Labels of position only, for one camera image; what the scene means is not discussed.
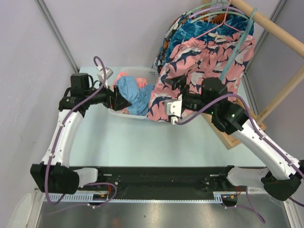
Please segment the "pink shark print shorts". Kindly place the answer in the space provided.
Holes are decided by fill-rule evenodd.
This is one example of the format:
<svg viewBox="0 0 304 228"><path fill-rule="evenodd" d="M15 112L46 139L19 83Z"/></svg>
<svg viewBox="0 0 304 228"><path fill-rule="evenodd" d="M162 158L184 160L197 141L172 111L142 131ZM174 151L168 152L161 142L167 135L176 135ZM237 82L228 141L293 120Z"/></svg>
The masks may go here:
<svg viewBox="0 0 304 228"><path fill-rule="evenodd" d="M177 45L168 61L162 67L155 88L151 93L147 118L152 121L169 121L164 110L164 101L176 99L179 89L172 90L166 79L186 76L190 92L201 93L201 83L210 77L220 78L233 50L237 46L241 32L230 37L220 36L215 41L201 41L191 38ZM229 93L238 93L238 87L244 74L247 63L254 55L256 39L248 35L234 62L228 69L222 81L227 86Z"/></svg>

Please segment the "pink wire hanger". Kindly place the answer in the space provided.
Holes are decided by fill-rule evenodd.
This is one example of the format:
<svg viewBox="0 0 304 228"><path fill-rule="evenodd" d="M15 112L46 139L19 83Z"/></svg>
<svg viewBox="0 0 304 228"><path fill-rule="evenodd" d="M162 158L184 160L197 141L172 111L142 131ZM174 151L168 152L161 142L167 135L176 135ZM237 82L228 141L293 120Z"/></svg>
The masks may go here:
<svg viewBox="0 0 304 228"><path fill-rule="evenodd" d="M209 34L210 32L216 30L217 28L219 28L219 27L221 27L221 26L223 26L223 25L225 25L225 26L227 26L227 27L229 27L229 28L235 30L236 32L239 32L239 31L240 31L239 29L237 29L237 28L235 28L235 27L233 27L233 26L231 26L231 25L229 25L229 24L226 23L227 15L233 13L233 12L230 12L230 11L228 10L228 9L229 9L229 6L230 6L230 4L231 4L231 2L232 2L232 0L230 0L230 1L228 2L228 5L227 5L226 11L225 11L225 16L224 16L222 22L221 22L220 24L218 24L216 27L214 27L214 28L212 28L212 29L210 29L210 30L208 30L208 31L206 31L206 32L204 32L204 33L202 33L201 35L195 37L195 39L199 39L200 37L202 37L202 36L204 36L204 35L206 35L206 34ZM194 21L201 20L202 18L204 18L204 17L209 17L209 16L211 16L211 15L213 15L213 14L223 14L223 11L215 11L215 12L211 12L211 13L208 13L208 14L204 14L204 15L202 15L201 17L196 18Z"/></svg>

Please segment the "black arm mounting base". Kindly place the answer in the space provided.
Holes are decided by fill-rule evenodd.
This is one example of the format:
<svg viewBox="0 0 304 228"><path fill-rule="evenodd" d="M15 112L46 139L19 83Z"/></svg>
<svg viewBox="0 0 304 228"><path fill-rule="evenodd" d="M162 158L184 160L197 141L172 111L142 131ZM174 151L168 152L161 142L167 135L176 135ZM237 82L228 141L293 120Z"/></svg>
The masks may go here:
<svg viewBox="0 0 304 228"><path fill-rule="evenodd" d="M214 192L244 193L245 185L231 184L227 167L97 167L96 186L83 190L105 191L102 182L113 184L118 200L210 200Z"/></svg>

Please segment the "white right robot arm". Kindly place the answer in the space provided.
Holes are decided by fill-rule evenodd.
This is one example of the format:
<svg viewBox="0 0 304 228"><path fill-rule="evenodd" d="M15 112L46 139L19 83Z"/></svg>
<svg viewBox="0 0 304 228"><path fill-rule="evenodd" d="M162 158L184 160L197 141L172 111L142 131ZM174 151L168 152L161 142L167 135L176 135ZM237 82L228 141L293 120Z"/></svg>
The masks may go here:
<svg viewBox="0 0 304 228"><path fill-rule="evenodd" d="M219 78L204 79L201 93L190 92L186 76L166 79L172 90L180 93L176 99L164 102L165 113L172 124L184 125L201 113L210 114L216 129L243 143L265 165L263 169L246 169L231 166L227 174L219 178L223 190L235 186L264 189L277 200L285 201L298 190L304 179L304 162L282 150L258 127L246 104L238 105L229 97L242 97L228 93Z"/></svg>

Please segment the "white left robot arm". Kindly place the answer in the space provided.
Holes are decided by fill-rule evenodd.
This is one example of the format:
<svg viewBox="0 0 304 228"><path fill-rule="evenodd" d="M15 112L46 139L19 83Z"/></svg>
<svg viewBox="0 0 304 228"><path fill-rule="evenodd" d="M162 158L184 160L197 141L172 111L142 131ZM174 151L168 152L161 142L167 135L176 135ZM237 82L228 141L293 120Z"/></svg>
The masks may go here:
<svg viewBox="0 0 304 228"><path fill-rule="evenodd" d="M90 185L99 190L105 178L96 168L72 170L70 154L77 130L85 113L92 105L102 104L114 111L123 110L131 103L119 92L100 85L93 87L93 78L87 73L76 73L70 77L71 86L59 102L57 126L49 148L39 164L33 164L30 174L44 193L75 194L79 187Z"/></svg>

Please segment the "teal hanger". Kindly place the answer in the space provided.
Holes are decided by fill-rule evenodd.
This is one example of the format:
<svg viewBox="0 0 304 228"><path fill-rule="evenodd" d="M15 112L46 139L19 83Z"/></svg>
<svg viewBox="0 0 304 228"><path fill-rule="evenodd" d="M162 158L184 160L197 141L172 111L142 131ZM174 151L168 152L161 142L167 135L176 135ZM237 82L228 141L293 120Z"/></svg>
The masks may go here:
<svg viewBox="0 0 304 228"><path fill-rule="evenodd" d="M239 54L242 46L244 45L244 42L253 26L253 23L254 23L254 20L253 20L253 16L255 15L255 12L257 11L257 8L254 8L253 9L253 12L248 20L248 23L247 23L247 27L246 29L243 31L242 35L240 36L239 40L238 40L238 43L237 45L235 46L233 52L232 52L232 55L229 57L221 75L220 75L220 80L221 82L223 82L223 80L225 79L225 76L226 76L226 73L228 72L229 68L231 67L231 65L234 63L235 59L236 59L236 56Z"/></svg>

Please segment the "mint green hanger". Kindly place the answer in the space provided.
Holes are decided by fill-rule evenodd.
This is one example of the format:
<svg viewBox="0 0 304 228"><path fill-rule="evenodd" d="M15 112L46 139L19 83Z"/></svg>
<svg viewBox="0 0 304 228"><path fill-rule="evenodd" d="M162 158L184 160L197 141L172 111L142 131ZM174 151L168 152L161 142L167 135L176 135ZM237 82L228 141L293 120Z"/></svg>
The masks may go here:
<svg viewBox="0 0 304 228"><path fill-rule="evenodd" d="M232 4L228 3L227 1L221 0L220 2L210 2L205 3L199 7L196 7L189 12L186 12L186 16L189 19L204 19L209 18L213 15L220 15L225 14L226 11L232 15L237 15L243 18L248 18L244 12L237 9Z"/></svg>

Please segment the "purple hanger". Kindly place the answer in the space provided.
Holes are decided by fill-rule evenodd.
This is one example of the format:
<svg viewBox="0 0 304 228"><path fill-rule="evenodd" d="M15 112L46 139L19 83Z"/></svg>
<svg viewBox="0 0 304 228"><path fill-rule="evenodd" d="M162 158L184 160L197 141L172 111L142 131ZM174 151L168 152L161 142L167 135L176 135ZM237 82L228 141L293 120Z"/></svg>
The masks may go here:
<svg viewBox="0 0 304 228"><path fill-rule="evenodd" d="M187 12L186 15L189 17L189 19L192 19L192 20L195 20L196 18L199 18L204 14L208 14L208 13L215 12L215 11L223 11L223 14L220 14L220 15L224 15L225 11L226 11L226 7L227 7L227 5L213 6L213 7L209 7L209 8L206 8L206 9L199 10L197 12L194 12L194 11ZM228 10L230 12L233 12L233 13L231 13L231 15L236 15L236 16L240 16L240 17L243 17L245 19L248 19L248 16L246 16L241 10L239 10L235 7L229 6ZM211 15L209 17L204 17L202 19L209 20L210 18L213 17L213 15Z"/></svg>

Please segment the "white plastic laundry basket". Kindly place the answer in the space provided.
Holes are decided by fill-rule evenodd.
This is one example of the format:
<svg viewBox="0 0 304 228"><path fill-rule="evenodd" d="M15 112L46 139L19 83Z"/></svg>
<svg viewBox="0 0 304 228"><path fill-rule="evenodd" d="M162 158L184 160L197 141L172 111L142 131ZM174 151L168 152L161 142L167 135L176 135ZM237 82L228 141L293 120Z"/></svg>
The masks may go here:
<svg viewBox="0 0 304 228"><path fill-rule="evenodd" d="M129 76L133 76L134 78L146 78L148 84L155 84L158 78L158 72L156 69L146 68L146 67L134 67L134 66L123 67L120 69L119 73L121 72L127 73ZM124 110L120 110L116 112L112 109L108 109L108 112L109 114L118 117L147 120L146 116L130 115L127 114Z"/></svg>

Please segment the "wooden hanging rod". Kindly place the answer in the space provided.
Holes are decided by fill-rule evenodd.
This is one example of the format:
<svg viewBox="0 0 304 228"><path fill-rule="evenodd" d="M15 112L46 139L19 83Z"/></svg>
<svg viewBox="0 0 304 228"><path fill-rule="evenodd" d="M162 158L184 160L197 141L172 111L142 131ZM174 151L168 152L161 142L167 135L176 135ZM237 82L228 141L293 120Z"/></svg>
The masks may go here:
<svg viewBox="0 0 304 228"><path fill-rule="evenodd" d="M230 3L245 13L247 16L251 16L254 11L254 8L243 0L231 0ZM287 45L299 56L302 58L304 57L304 44L301 41L293 37L291 34L286 32L284 29L276 25L274 22L272 22L270 19L258 11L255 11L253 20L264 30L268 31L270 34Z"/></svg>

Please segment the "white drawstring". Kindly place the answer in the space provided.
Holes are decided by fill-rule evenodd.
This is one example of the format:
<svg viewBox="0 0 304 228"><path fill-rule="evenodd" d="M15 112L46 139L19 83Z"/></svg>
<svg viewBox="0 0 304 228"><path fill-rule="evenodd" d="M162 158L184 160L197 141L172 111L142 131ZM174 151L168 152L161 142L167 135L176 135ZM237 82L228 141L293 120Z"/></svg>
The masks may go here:
<svg viewBox="0 0 304 228"><path fill-rule="evenodd" d="M208 36L214 38L215 42L217 42L218 40L225 39L227 37L225 35L220 35L218 32L216 32L216 33L210 32L210 33L208 33Z"/></svg>

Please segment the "wooden rack base frame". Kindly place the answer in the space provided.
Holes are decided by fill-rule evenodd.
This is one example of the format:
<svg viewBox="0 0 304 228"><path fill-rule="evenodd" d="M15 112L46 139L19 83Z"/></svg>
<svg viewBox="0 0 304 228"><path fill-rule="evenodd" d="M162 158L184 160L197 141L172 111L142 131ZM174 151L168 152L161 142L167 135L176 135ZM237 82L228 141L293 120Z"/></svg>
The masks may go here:
<svg viewBox="0 0 304 228"><path fill-rule="evenodd" d="M241 100L239 98L236 98L235 103L240 105L241 107L243 107L245 109L244 104L241 102ZM257 115L251 109L249 109L249 110L250 110L250 113L251 113L253 119L257 121ZM216 133L217 137L222 141L222 143L225 145L225 147L228 150L230 150L230 149L232 149L232 148L241 144L241 142L239 140L237 140L236 138L234 138L232 135L227 135L225 132L220 132L211 123L211 115L210 114L202 114L202 116L205 118L207 123L210 125L210 127L213 129L213 131ZM266 125L263 122L258 123L258 126L263 131L266 129Z"/></svg>

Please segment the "aluminium corner post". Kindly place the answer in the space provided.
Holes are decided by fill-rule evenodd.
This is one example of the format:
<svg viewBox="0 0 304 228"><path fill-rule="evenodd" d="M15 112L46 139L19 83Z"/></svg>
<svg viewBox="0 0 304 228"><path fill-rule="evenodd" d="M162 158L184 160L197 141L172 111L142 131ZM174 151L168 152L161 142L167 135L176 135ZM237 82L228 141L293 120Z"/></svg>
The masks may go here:
<svg viewBox="0 0 304 228"><path fill-rule="evenodd" d="M69 65L73 69L74 72L79 72L79 67L76 64L76 61L74 57L72 56L72 53L62 36L57 23L55 22L50 10L48 9L47 4L44 0L34 0L37 4L38 9L40 10L42 16L44 17L47 25L50 28L50 31L52 32L55 40L57 41L57 44L59 45L63 55L65 56L66 60L68 61Z"/></svg>

